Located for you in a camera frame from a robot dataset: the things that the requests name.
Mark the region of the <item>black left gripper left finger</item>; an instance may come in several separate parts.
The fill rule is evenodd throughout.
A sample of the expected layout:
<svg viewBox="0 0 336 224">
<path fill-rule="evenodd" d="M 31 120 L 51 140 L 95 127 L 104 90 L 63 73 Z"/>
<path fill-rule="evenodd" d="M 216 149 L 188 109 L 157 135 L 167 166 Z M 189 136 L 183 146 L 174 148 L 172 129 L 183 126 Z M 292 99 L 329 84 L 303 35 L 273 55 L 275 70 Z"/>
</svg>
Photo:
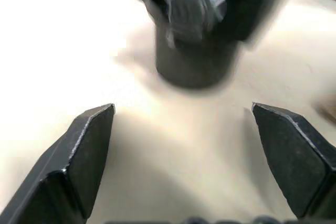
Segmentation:
<svg viewBox="0 0 336 224">
<path fill-rule="evenodd" d="M 84 111 L 46 149 L 1 213 L 1 223 L 86 223 L 108 155 L 113 104 Z"/>
</svg>

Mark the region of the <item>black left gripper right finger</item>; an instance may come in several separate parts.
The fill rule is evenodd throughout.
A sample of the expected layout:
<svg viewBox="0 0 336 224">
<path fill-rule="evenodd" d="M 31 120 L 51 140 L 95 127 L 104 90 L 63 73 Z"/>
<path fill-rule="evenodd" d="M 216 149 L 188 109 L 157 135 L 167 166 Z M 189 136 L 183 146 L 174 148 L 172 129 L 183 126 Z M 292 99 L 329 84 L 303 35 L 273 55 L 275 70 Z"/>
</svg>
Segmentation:
<svg viewBox="0 0 336 224">
<path fill-rule="evenodd" d="M 335 220 L 335 147 L 302 115 L 254 103 L 268 166 L 299 219 Z"/>
</svg>

